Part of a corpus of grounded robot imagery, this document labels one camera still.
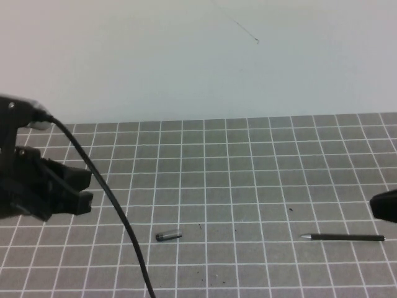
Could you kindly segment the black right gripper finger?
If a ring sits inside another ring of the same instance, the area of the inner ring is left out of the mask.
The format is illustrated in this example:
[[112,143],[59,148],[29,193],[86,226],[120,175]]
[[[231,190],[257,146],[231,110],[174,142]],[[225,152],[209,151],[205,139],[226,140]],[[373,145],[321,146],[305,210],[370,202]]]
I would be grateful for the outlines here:
[[376,219],[397,222],[397,190],[391,190],[373,196],[370,201],[372,214]]

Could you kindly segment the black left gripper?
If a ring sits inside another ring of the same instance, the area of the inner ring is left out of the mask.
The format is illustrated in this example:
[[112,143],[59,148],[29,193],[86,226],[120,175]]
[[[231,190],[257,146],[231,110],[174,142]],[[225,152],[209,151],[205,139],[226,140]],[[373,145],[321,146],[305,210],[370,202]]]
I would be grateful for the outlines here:
[[46,222],[54,214],[90,213],[93,194],[85,189],[91,177],[89,170],[42,158],[36,148],[2,149],[1,219],[26,215]]

